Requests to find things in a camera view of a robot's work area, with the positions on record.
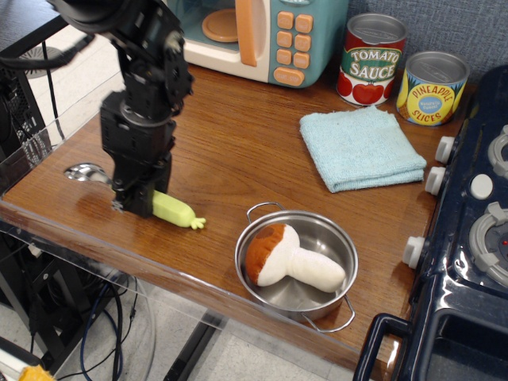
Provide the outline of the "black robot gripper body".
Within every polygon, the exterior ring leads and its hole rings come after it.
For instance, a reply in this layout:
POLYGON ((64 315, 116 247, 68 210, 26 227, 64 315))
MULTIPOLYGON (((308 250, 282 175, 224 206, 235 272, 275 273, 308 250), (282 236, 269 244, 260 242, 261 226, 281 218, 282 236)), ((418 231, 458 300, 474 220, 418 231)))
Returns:
POLYGON ((171 152, 176 123, 171 117, 153 121, 134 113, 126 93, 112 92, 100 109, 102 148, 114 161, 114 175, 130 185, 142 175, 153 178, 154 164, 171 152))

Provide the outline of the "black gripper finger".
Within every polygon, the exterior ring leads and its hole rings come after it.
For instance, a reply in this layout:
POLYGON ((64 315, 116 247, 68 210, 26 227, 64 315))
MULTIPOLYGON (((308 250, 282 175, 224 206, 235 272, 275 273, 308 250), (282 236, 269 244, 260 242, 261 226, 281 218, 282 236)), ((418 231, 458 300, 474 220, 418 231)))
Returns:
POLYGON ((171 163, 172 155, 170 152, 167 152, 154 164, 154 189, 156 191, 162 192, 163 194, 167 193, 168 184, 171 177, 171 163))
POLYGON ((152 200, 155 182, 150 175, 142 175, 129 185, 126 179, 114 175, 113 209, 119 212, 130 212, 141 217, 153 214, 152 200))

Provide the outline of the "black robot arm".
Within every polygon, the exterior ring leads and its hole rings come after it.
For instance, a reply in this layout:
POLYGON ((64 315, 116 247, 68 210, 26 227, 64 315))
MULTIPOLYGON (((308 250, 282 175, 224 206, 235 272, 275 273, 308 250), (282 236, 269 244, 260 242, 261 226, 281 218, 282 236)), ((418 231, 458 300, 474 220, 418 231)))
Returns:
POLYGON ((97 35, 117 49, 125 88, 102 102, 102 148, 114 161, 108 184, 114 209, 181 223, 189 206, 167 195, 174 116, 191 94, 193 77, 184 58, 179 19, 161 1, 53 1, 71 26, 85 33, 51 60, 3 58, 9 69, 48 70, 70 63, 97 35))

